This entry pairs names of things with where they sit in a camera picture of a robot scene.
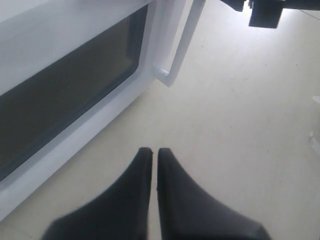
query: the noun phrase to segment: dark glass pane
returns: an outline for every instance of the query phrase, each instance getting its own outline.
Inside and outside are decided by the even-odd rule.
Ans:
[[[135,72],[147,8],[0,96],[0,180]]]

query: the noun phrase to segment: black object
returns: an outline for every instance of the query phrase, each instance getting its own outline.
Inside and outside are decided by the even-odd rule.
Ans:
[[[242,12],[244,0],[221,0],[238,12]],[[248,0],[252,15],[250,27],[276,29],[283,9],[320,11],[320,0]]]
[[[158,153],[163,240],[270,240],[264,227],[223,205],[186,173],[169,148]]]
[[[278,27],[284,1],[282,0],[259,0],[252,3],[252,15],[250,27],[276,29]]]
[[[136,71],[147,12],[148,5],[0,96],[0,181]]]
[[[244,10],[244,5],[246,0],[221,0],[225,4],[229,5],[229,7],[233,8],[238,12],[242,12]]]
[[[108,190],[53,222],[42,240],[146,240],[152,156],[140,148]]]

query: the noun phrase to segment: white window handle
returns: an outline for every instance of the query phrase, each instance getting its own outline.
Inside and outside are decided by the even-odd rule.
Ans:
[[[176,49],[175,56],[173,58],[173,62],[172,62],[170,70],[167,71],[163,68],[163,64],[165,64],[163,59],[162,59],[162,62],[160,62],[154,66],[155,78],[160,80],[162,83],[164,83],[168,87],[171,87],[172,84],[176,80],[176,77],[179,73],[181,65],[182,65],[184,58],[186,56],[191,39],[192,39],[194,32],[196,30],[196,27],[197,27],[197,24],[198,24],[198,21],[201,16],[201,13],[202,13],[202,10],[204,8],[205,3],[206,3],[206,0],[193,0],[193,3],[191,6],[189,15],[187,17],[187,20],[185,22],[185,26],[184,26],[184,29],[183,29],[183,32],[181,35],[181,39],[180,39],[180,42],[179,42],[178,47]],[[164,29],[166,31],[169,31],[170,27],[165,26]]]

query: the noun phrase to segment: window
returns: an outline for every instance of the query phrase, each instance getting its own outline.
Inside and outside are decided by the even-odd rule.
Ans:
[[[132,75],[148,6],[0,96],[0,180]]]

